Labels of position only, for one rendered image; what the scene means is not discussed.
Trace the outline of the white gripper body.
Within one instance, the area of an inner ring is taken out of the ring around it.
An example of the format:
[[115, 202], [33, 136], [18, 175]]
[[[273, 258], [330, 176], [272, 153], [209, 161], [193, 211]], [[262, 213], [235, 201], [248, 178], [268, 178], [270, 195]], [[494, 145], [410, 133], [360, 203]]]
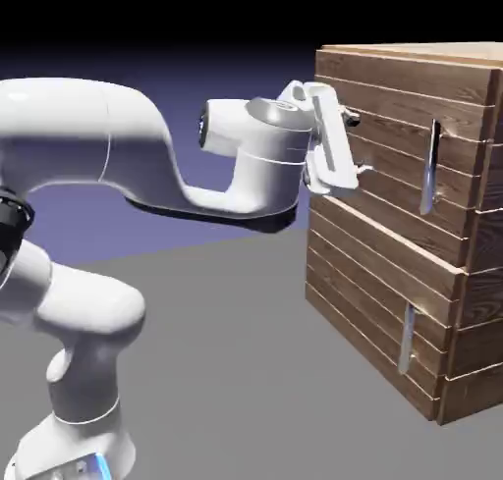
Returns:
[[306, 157], [305, 184], [311, 193], [348, 193], [359, 186], [357, 167], [335, 89], [321, 82], [306, 82], [317, 143]]

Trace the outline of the large wooden cabinet door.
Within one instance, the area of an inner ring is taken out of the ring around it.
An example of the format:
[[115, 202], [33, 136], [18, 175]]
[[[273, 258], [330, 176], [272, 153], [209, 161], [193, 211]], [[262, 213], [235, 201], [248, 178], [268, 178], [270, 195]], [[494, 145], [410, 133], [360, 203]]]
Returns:
[[[361, 177], [363, 195], [404, 213], [385, 215], [385, 224], [449, 263], [465, 265], [493, 108], [328, 76], [318, 81], [333, 86], [339, 101], [361, 115], [348, 140], [354, 158], [373, 166]], [[441, 123], [435, 197], [414, 228], [404, 215], [419, 215], [433, 119]]]

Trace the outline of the brown wooden cabinet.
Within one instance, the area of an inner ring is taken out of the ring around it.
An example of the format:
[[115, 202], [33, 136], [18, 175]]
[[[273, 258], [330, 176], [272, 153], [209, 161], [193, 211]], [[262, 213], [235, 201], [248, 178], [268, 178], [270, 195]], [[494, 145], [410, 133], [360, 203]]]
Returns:
[[307, 300], [426, 419], [503, 405], [503, 42], [326, 45], [360, 116], [309, 204]]

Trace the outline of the small wooden cabinet door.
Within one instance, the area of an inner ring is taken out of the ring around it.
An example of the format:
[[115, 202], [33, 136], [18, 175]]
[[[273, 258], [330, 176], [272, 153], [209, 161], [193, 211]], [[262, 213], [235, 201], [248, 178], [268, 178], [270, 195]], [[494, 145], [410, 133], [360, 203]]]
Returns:
[[[317, 198], [308, 212], [306, 298], [426, 419], [440, 408], [451, 301], [375, 250], [368, 222]], [[406, 304], [417, 310], [410, 369], [400, 375]]]

